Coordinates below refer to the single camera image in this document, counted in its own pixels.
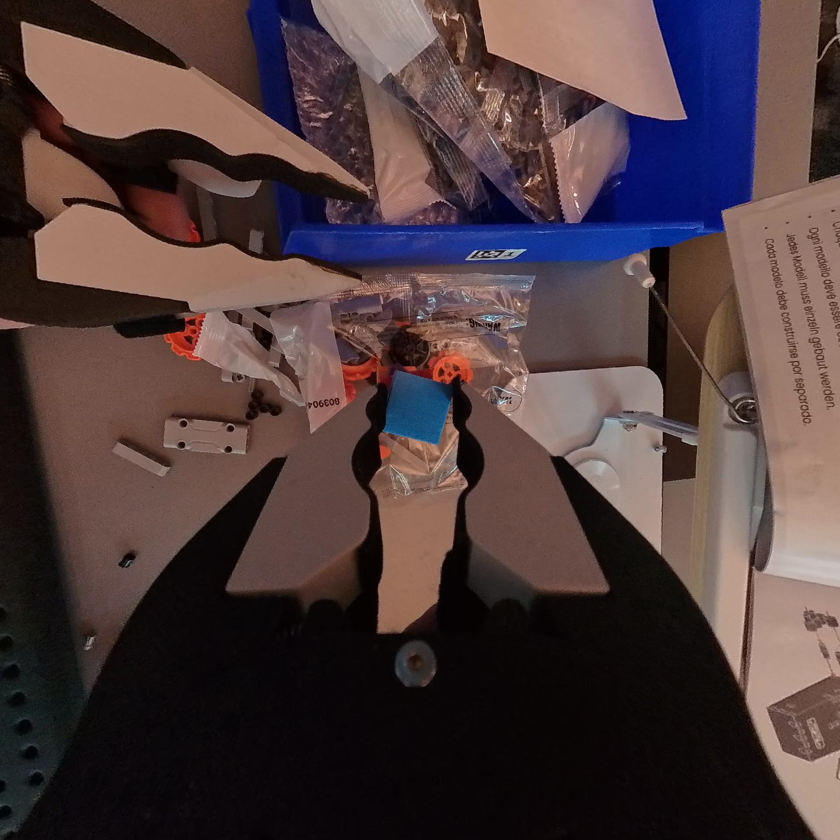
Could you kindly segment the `clear printed plastic bag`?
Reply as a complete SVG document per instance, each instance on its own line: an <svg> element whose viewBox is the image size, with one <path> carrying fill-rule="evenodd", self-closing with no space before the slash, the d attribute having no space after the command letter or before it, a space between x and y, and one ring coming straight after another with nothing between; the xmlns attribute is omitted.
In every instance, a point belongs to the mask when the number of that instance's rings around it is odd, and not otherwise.
<svg viewBox="0 0 840 840"><path fill-rule="evenodd" d="M520 339L533 275L385 274L358 289L274 311L279 351L297 375L312 432L395 371L460 380L509 417L529 378Z"/></svg>

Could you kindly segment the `blue plastic bin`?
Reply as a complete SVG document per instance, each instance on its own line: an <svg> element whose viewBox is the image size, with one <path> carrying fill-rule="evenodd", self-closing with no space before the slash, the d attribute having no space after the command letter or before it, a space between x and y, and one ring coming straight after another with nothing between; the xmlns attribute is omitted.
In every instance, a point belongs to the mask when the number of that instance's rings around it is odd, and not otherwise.
<svg viewBox="0 0 840 840"><path fill-rule="evenodd" d="M761 3L654 1L687 113L632 115L626 170L578 224L534 224L490 185L479 224L329 224L324 200L275 184L287 255L348 267L616 260L723 231L753 192Z"/></svg>

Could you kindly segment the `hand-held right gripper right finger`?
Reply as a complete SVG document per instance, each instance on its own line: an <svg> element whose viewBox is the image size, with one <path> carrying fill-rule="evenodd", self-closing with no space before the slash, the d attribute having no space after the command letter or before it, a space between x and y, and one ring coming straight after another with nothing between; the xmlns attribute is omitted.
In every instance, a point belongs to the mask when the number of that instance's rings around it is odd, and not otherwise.
<svg viewBox="0 0 840 840"><path fill-rule="evenodd" d="M438 629L472 632L501 603L529 618L560 596L610 591L549 451L476 389L453 384L458 497Z"/></svg>

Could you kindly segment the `white book stand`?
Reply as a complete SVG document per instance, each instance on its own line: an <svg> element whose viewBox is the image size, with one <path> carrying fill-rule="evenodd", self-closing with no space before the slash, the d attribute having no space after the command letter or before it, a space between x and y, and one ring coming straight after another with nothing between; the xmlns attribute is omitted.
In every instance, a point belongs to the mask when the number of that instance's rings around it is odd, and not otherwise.
<svg viewBox="0 0 840 840"><path fill-rule="evenodd" d="M697 447L699 427L655 412L664 391L642 366L530 374L520 426L552 455L565 457L655 547L662 546L666 443ZM755 397L730 405L759 438L752 552L762 516L766 458Z"/></svg>

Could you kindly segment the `white instruction booklet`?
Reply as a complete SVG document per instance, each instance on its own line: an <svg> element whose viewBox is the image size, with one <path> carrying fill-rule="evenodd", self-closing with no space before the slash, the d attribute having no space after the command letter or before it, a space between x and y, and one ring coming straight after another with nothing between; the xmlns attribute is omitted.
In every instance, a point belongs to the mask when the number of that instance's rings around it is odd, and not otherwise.
<svg viewBox="0 0 840 840"><path fill-rule="evenodd" d="M838 838L838 176L723 217L766 457L747 698L800 813Z"/></svg>

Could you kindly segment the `blue foam cube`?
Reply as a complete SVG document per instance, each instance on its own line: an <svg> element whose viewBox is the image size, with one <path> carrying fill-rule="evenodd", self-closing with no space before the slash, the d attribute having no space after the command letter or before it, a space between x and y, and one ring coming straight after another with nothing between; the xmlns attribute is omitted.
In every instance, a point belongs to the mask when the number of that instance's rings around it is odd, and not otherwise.
<svg viewBox="0 0 840 840"><path fill-rule="evenodd" d="M397 371L386 405L385 434L438 445L452 397L452 385Z"/></svg>

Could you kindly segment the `clear bag of grey parts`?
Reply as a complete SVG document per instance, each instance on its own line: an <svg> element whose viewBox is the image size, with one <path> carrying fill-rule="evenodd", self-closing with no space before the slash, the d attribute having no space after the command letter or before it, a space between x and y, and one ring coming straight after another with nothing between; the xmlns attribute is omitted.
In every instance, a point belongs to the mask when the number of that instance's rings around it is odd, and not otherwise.
<svg viewBox="0 0 840 840"><path fill-rule="evenodd" d="M625 172L624 110L493 56L478 2L311 2L360 80L431 133L469 208L483 182L528 220L577 224Z"/></svg>

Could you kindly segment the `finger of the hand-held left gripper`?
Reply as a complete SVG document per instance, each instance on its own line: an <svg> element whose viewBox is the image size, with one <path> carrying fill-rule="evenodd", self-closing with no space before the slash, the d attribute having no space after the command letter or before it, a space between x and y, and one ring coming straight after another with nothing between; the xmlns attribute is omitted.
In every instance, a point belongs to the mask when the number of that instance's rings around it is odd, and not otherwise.
<svg viewBox="0 0 840 840"><path fill-rule="evenodd" d="M265 181L344 201L370 196L340 164L194 67L25 21L21 39L27 78L69 136L110 165L162 165L238 198Z"/></svg>
<svg viewBox="0 0 840 840"><path fill-rule="evenodd" d="M290 256L149 233L110 206L70 205L35 232L40 280L183 301L194 312L324 298L362 287L353 273Z"/></svg>

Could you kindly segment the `small torn clear bag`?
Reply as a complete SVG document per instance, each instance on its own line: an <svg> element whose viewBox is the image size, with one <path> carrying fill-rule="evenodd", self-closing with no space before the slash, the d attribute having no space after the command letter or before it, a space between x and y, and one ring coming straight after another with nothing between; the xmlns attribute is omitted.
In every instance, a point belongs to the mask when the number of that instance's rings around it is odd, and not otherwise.
<svg viewBox="0 0 840 840"><path fill-rule="evenodd" d="M243 326L222 311L204 315L194 354L221 370L273 383L289 403L304 406L298 387L270 362L270 352Z"/></svg>

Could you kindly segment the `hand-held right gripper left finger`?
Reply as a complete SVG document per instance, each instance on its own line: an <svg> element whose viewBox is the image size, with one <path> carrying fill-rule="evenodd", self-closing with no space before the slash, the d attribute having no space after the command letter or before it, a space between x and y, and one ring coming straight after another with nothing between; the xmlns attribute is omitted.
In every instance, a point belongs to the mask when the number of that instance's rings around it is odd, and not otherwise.
<svg viewBox="0 0 840 840"><path fill-rule="evenodd" d="M227 582L236 596L278 596L306 615L336 604L352 629L375 633L382 525L371 481L382 467L385 386L291 450Z"/></svg>

